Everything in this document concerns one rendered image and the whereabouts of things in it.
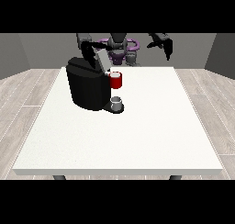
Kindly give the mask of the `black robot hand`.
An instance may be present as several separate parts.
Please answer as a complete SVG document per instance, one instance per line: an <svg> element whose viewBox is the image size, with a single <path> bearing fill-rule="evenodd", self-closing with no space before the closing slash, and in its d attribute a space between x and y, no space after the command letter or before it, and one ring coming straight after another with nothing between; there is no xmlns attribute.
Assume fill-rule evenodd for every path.
<svg viewBox="0 0 235 224"><path fill-rule="evenodd" d="M167 60L170 60L173 54L173 41L171 39L153 41L147 45L147 48L162 47Z"/></svg>
<svg viewBox="0 0 235 224"><path fill-rule="evenodd" d="M83 41L81 44L81 50L83 57L89 64L95 68L95 52L94 48L98 49L105 49L106 44L99 43L99 42L90 42L90 41Z"/></svg>

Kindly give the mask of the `pale grey machine lid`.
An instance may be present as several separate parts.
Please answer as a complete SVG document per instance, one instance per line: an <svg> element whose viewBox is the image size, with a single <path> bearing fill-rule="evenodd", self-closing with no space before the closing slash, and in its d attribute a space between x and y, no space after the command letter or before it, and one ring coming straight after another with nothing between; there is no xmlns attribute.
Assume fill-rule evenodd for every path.
<svg viewBox="0 0 235 224"><path fill-rule="evenodd" d="M111 62L107 55L107 51L105 49L99 50L96 53L96 58L98 59L103 72L106 73L111 68Z"/></svg>

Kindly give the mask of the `black coffee machine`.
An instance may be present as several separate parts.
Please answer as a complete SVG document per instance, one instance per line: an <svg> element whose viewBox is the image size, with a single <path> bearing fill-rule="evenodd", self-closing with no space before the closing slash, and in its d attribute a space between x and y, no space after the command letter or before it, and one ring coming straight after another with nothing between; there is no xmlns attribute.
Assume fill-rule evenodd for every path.
<svg viewBox="0 0 235 224"><path fill-rule="evenodd" d="M111 103L110 78L104 74L98 61L95 68L84 58L73 57L66 66L73 102L87 110L106 110L113 114L124 111L120 104L117 110Z"/></svg>

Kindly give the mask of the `red pod holder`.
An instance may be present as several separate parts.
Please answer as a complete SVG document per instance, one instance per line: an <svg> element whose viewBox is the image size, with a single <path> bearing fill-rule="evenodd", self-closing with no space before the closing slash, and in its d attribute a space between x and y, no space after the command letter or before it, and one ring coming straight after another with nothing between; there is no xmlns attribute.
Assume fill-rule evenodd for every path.
<svg viewBox="0 0 235 224"><path fill-rule="evenodd" d="M118 89L122 86L122 73L112 72L109 74L110 87L113 89Z"/></svg>

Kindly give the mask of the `small grey cup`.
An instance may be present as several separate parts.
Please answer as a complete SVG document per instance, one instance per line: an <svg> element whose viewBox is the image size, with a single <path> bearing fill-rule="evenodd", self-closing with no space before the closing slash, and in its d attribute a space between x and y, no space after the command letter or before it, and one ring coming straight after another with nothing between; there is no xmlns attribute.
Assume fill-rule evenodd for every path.
<svg viewBox="0 0 235 224"><path fill-rule="evenodd" d="M114 111L119 111L122 108L122 100L119 96L113 96L110 99L111 109Z"/></svg>

